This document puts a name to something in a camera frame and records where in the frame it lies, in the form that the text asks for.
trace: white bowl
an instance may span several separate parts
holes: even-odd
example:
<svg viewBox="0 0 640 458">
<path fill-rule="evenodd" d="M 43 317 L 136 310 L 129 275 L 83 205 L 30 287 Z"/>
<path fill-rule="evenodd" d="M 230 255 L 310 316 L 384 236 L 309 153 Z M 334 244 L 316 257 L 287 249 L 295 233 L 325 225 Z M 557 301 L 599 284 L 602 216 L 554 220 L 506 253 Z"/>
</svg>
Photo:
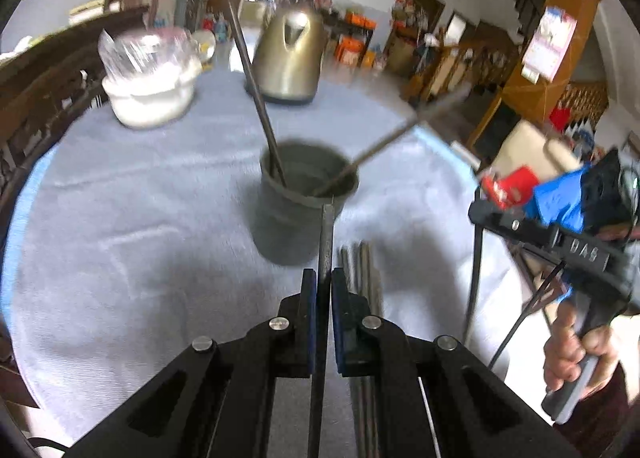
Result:
<svg viewBox="0 0 640 458">
<path fill-rule="evenodd" d="M 202 65 L 194 59 L 175 87 L 153 94 L 131 94 L 130 89 L 124 92 L 108 76 L 102 80 L 102 87 L 118 120 L 128 127 L 144 129 L 181 117 L 193 98 L 201 72 Z"/>
</svg>

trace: black handle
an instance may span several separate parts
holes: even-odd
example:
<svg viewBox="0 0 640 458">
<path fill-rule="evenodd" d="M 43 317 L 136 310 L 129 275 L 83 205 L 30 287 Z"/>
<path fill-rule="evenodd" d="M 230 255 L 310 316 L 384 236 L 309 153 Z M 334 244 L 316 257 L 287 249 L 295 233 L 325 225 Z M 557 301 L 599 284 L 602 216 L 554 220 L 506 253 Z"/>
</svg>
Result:
<svg viewBox="0 0 640 458">
<path fill-rule="evenodd" d="M 582 339 L 594 328 L 610 324 L 618 313 L 613 305 L 596 304 L 588 295 L 574 291 L 570 300 L 578 311 L 577 321 L 574 325 L 575 333 Z M 566 382 L 557 391 L 547 393 L 542 401 L 542 409 L 556 424 L 564 424 L 574 412 L 575 406 L 582 396 L 584 388 L 591 380 L 593 372 L 598 364 L 598 357 L 586 355 L 578 363 L 580 377 L 573 382 Z"/>
</svg>

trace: tablecloth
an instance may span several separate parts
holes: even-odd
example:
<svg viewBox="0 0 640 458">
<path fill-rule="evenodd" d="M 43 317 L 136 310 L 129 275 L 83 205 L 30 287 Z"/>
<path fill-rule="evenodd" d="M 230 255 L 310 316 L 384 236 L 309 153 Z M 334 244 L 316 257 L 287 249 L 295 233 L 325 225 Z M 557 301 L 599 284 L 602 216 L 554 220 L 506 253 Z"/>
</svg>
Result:
<svg viewBox="0 0 640 458">
<path fill-rule="evenodd" d="M 266 261 L 248 229 L 265 141 L 243 83 L 241 73 L 205 73 L 188 113 L 150 131 L 123 127 L 108 104 L 88 111 L 31 175 L 37 192 L 20 197 L 28 221 L 12 223 L 3 311 L 34 399 L 73 439 L 194 337 L 242 337 L 300 289 L 303 267 Z M 326 81 L 309 106 L 269 112 L 278 139 L 319 140 L 348 157 L 402 122 Z M 473 190 L 446 146 L 417 129 L 361 168 L 336 222 L 334 247 L 372 244 L 385 315 L 409 335 L 462 336 Z M 474 331 L 485 361 L 518 314 L 515 275 L 502 241 L 485 235 Z M 327 361 L 321 455 L 355 456 L 332 343 Z M 278 381 L 270 456 L 305 455 L 309 386 Z"/>
</svg>

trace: screw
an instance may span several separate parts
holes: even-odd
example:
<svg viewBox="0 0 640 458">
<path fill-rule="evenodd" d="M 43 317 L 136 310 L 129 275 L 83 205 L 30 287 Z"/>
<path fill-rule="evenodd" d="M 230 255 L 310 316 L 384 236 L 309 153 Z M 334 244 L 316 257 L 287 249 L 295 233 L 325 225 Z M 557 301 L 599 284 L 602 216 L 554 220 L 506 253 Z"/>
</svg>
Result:
<svg viewBox="0 0 640 458">
<path fill-rule="evenodd" d="M 289 319 L 286 317 L 274 317 L 269 321 L 269 327 L 276 332 L 281 332 L 289 328 Z"/>
<path fill-rule="evenodd" d="M 442 348 L 443 350 L 447 350 L 448 352 L 450 352 L 451 350 L 455 350 L 456 346 L 458 346 L 458 341 L 450 335 L 443 335 L 442 337 L 438 337 L 438 340 L 436 342 L 438 343 L 438 346 L 440 348 Z"/>
<path fill-rule="evenodd" d="M 213 341 L 206 335 L 196 337 L 191 343 L 191 347 L 198 353 L 209 351 L 211 349 L 211 346 L 213 346 Z"/>
<path fill-rule="evenodd" d="M 380 317 L 376 317 L 375 315 L 367 315 L 362 320 L 362 325 L 369 330 L 377 330 L 382 326 L 382 321 Z"/>
</svg>

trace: gold kettle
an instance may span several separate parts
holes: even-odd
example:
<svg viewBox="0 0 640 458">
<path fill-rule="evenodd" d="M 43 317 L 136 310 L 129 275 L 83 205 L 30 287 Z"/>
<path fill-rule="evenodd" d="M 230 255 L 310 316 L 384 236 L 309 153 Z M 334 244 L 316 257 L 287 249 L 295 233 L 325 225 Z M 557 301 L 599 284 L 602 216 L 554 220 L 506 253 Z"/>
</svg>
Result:
<svg viewBox="0 0 640 458">
<path fill-rule="evenodd" d="M 318 91 L 327 34 L 308 6 L 276 10 L 255 49 L 254 74 L 270 102 L 308 104 Z"/>
</svg>

